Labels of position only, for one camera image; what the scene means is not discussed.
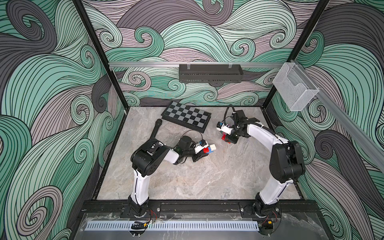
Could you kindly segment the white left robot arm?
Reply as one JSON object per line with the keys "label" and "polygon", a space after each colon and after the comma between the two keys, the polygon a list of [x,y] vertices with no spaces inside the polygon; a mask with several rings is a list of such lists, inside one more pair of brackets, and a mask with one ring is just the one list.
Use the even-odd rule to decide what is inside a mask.
{"label": "white left robot arm", "polygon": [[137,216],[143,216],[148,209],[149,185],[151,175],[163,161],[179,165],[183,160],[192,158],[193,162],[208,156],[211,147],[205,140],[194,142],[183,136],[175,147],[169,147],[152,138],[142,144],[131,156],[134,169],[134,188],[129,196],[131,208]]}

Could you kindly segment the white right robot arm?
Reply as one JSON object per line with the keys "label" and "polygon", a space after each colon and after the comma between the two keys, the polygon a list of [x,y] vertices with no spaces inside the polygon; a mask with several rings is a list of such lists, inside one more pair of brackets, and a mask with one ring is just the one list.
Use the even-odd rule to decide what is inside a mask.
{"label": "white right robot arm", "polygon": [[306,171],[302,147],[297,141],[289,141],[278,136],[261,123],[233,125],[222,124],[223,140],[236,144],[240,137],[253,137],[270,151],[270,178],[264,188],[257,193],[253,205],[259,216],[273,211],[280,196],[288,185],[294,183]]}

